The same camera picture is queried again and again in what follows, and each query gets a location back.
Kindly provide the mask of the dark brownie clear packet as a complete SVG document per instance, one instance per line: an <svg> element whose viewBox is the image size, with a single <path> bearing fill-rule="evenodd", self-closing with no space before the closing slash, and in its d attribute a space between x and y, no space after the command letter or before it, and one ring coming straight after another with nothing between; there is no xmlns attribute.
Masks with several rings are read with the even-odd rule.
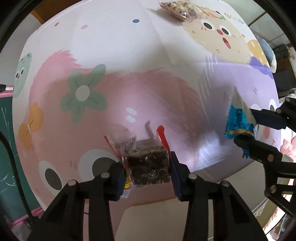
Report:
<svg viewBox="0 0 296 241"><path fill-rule="evenodd" d="M105 133L104 139L125 169L125 190L128 198L133 187L168 183L169 152L161 139L145 124L147 137L140 138L127 128L116 128Z"/></svg>

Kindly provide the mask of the cartoon printed tablecloth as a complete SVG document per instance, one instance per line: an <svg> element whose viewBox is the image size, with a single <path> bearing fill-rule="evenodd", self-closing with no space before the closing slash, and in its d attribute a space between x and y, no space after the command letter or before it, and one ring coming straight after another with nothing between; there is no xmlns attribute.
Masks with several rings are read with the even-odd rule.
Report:
<svg viewBox="0 0 296 241"><path fill-rule="evenodd" d="M14 74L13 125L41 207L116 160L109 135L148 141L163 126L179 161L212 182L250 163L224 135L232 92L274 110L273 74L229 4L196 5L202 14L182 22L158 1L82 1L29 37Z"/></svg>

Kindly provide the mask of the lower clear nut packet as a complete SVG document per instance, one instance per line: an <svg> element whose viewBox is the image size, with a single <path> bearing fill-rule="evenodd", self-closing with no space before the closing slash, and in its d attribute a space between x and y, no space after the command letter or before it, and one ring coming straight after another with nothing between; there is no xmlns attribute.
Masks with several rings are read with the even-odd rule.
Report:
<svg viewBox="0 0 296 241"><path fill-rule="evenodd" d="M204 16L203 10L191 1L160 1L159 5L181 21L192 22Z"/></svg>

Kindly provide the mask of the blue foil snack packet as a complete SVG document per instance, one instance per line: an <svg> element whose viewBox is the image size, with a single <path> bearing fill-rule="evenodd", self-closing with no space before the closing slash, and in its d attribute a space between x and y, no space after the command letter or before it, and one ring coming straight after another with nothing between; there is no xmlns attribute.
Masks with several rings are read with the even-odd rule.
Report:
<svg viewBox="0 0 296 241"><path fill-rule="evenodd" d="M239 135L247 135L255 139L256 125L257 122L250 108L246 105L237 88L234 87L224 136L228 139L234 139Z"/></svg>

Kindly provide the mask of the green chalkboard pink frame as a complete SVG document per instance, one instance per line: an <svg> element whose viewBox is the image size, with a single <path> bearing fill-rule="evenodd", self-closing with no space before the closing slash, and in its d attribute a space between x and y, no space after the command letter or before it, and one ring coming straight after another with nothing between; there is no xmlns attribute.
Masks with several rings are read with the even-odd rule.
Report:
<svg viewBox="0 0 296 241"><path fill-rule="evenodd" d="M32 212L37 214L41 206L34 196L22 169L13 131L12 95L1 96L1 133L5 136L10 149L1 143L1 214L9 226L15 226L28 218L15 179L13 169L17 168L18 179L22 186L25 200Z"/></svg>

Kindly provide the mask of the blue plush cushion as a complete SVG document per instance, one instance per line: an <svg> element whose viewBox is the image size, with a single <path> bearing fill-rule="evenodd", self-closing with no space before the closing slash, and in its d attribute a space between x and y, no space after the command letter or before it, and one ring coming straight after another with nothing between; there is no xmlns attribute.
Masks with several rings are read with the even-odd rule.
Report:
<svg viewBox="0 0 296 241"><path fill-rule="evenodd" d="M267 61L269 63L270 69L272 73L276 73L276 69L277 69L277 61L276 61L276 57L275 54L272 50L272 48L270 47L270 45L266 42L266 40L260 38L259 36L256 36L257 41L259 42L266 58Z"/></svg>

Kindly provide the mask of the white plastic tray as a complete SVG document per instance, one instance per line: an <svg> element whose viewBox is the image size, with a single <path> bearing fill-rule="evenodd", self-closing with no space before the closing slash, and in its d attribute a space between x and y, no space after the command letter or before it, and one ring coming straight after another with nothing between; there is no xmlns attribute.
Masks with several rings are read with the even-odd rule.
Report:
<svg viewBox="0 0 296 241"><path fill-rule="evenodd" d="M266 201L262 164L253 162L226 180L252 212ZM132 206L123 213L115 240L182 240L187 210L188 203L177 198Z"/></svg>

